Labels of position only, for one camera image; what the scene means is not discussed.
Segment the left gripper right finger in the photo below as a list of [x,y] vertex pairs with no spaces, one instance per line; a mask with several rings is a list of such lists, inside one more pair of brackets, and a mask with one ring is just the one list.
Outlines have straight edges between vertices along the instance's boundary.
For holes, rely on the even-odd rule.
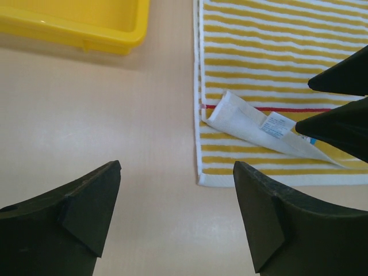
[[367,274],[366,211],[309,196],[244,162],[233,178],[257,274]]

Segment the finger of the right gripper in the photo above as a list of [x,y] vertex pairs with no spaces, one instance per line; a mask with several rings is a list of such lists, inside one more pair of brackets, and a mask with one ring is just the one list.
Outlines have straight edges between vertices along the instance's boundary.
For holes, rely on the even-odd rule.
[[325,93],[367,95],[367,46],[308,80],[310,89]]
[[367,98],[299,121],[296,131],[367,162]]

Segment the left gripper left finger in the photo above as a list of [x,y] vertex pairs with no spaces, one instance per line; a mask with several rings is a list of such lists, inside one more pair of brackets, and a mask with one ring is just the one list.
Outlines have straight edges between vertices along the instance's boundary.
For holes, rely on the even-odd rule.
[[115,160],[1,209],[1,275],[93,275],[121,182]]

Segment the yellow striped towel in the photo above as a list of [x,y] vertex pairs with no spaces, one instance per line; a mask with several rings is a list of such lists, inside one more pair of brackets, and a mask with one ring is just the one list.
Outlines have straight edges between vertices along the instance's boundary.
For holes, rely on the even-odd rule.
[[367,164],[295,124],[357,100],[308,81],[367,46],[366,1],[194,1],[198,183],[246,162],[289,186],[364,185]]

